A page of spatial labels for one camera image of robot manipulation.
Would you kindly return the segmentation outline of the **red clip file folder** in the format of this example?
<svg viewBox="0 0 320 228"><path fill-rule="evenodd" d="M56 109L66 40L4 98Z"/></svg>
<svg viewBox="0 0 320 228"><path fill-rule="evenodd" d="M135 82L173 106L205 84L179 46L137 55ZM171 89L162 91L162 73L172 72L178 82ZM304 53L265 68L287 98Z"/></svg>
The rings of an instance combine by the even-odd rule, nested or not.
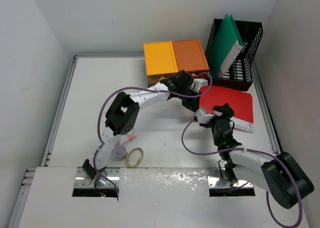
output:
<svg viewBox="0 0 320 228"><path fill-rule="evenodd" d="M199 98L200 108L203 108L209 114L219 115L220 113L214 110L214 107L223 106L227 103L234 111L232 117L235 123L234 127L244 132L254 132L253 97L250 93L215 85L207 90L208 86L200 89L203 93Z"/></svg>

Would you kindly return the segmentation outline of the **green clip file folder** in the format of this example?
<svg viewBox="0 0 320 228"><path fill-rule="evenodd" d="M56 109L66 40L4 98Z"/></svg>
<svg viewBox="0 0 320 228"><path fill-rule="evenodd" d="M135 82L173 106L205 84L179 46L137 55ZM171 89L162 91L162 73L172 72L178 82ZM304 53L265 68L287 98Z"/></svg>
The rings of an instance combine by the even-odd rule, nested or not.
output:
<svg viewBox="0 0 320 228"><path fill-rule="evenodd" d="M222 78L232 66L244 45L233 16L225 14L212 39L208 64L214 78Z"/></svg>

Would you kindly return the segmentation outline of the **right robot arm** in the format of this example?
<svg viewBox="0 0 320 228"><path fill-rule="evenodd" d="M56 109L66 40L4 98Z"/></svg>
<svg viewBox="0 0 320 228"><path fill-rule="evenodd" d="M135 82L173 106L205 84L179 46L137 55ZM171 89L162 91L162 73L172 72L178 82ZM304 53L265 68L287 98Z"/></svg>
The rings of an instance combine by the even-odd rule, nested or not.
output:
<svg viewBox="0 0 320 228"><path fill-rule="evenodd" d="M224 174L230 183L246 180L266 190L285 209L290 209L314 192L315 187L291 154L276 156L244 149L233 137L231 118L235 114L228 103L215 106L219 113L209 114L199 108L195 118L200 126L210 128L218 154L226 162Z"/></svg>

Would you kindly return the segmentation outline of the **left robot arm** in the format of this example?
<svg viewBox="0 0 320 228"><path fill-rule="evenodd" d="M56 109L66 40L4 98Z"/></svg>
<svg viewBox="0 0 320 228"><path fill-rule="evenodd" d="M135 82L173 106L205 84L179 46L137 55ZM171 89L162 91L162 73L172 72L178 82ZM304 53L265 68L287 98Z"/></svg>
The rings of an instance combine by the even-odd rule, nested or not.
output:
<svg viewBox="0 0 320 228"><path fill-rule="evenodd" d="M112 93L103 103L98 115L97 134L100 146L84 161L82 169L85 174L94 180L99 170L106 167L107 155L120 138L134 128L140 111L156 103L178 98L182 106L196 112L202 95L192 76L184 70L147 89L124 87Z"/></svg>

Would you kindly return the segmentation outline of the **black mesh file organizer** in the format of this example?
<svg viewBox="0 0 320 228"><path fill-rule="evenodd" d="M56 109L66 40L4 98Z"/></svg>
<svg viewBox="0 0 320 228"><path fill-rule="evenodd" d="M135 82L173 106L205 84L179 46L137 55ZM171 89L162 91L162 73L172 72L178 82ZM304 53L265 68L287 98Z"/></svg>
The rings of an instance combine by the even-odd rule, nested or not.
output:
<svg viewBox="0 0 320 228"><path fill-rule="evenodd" d="M263 36L263 24L236 20L235 25L243 42L243 48L224 77L215 78L214 84L246 92L253 84L251 66Z"/></svg>

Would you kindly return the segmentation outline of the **dark bottom drawer box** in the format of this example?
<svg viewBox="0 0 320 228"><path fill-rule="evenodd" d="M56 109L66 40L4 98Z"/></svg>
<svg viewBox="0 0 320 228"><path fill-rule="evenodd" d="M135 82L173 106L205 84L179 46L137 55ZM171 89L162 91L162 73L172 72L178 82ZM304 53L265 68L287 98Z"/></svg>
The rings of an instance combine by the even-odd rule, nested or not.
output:
<svg viewBox="0 0 320 228"><path fill-rule="evenodd" d="M161 82L149 83L148 90L160 90L163 84Z"/></svg>

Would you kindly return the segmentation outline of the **orange drawer box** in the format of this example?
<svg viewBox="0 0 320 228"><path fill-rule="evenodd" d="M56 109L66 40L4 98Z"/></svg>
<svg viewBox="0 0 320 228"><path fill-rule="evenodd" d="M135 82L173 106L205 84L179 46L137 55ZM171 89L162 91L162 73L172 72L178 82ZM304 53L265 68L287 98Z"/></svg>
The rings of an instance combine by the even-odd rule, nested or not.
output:
<svg viewBox="0 0 320 228"><path fill-rule="evenodd" d="M172 45L178 71L198 75L210 70L199 39L177 40Z"/></svg>

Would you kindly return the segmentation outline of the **yellow drawer box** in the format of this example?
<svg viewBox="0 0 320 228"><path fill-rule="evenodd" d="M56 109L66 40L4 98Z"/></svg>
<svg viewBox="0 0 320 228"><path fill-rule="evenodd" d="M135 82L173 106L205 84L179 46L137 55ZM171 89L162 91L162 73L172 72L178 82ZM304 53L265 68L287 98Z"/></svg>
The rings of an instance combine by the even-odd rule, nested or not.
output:
<svg viewBox="0 0 320 228"><path fill-rule="evenodd" d="M148 84L179 72L172 41L144 43L143 50Z"/></svg>

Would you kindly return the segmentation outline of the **orange pen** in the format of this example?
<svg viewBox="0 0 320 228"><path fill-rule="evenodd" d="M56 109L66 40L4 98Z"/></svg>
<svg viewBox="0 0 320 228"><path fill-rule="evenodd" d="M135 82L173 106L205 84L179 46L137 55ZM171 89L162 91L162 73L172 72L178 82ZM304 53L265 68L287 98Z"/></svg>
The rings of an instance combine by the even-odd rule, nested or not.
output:
<svg viewBox="0 0 320 228"><path fill-rule="evenodd" d="M135 135L135 134L130 135L130 136L122 136L120 138L119 142L117 143L117 145L125 146L127 143L133 141L136 137L137 137L137 135Z"/></svg>

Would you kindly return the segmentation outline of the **beige masking tape roll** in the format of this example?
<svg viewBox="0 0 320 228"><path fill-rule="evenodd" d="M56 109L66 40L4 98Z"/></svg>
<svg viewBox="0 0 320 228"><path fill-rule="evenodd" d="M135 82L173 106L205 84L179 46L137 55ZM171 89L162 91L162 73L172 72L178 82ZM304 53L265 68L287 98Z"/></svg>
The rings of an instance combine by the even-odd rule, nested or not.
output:
<svg viewBox="0 0 320 228"><path fill-rule="evenodd" d="M133 148L126 156L125 164L127 168L138 168L145 158L144 150L141 147Z"/></svg>

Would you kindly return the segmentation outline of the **white front cover board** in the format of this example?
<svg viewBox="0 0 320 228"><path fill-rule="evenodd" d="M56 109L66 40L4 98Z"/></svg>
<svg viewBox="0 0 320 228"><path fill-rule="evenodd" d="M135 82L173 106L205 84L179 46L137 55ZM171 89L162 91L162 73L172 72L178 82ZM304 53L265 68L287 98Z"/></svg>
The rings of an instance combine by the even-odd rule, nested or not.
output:
<svg viewBox="0 0 320 228"><path fill-rule="evenodd" d="M190 168L120 170L119 197L74 197L75 167L39 167L21 228L277 228L293 225L298 207L284 209L266 193L211 197L207 173Z"/></svg>

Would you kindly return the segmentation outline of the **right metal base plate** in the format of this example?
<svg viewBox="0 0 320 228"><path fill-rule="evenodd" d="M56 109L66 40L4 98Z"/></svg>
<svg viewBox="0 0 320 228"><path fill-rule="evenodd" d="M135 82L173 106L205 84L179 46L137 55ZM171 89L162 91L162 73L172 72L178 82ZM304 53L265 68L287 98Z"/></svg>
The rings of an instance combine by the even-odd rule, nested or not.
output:
<svg viewBox="0 0 320 228"><path fill-rule="evenodd" d="M254 185L246 180L230 182L225 175L224 168L208 168L207 181L209 188L212 189L235 189L235 188L253 188Z"/></svg>

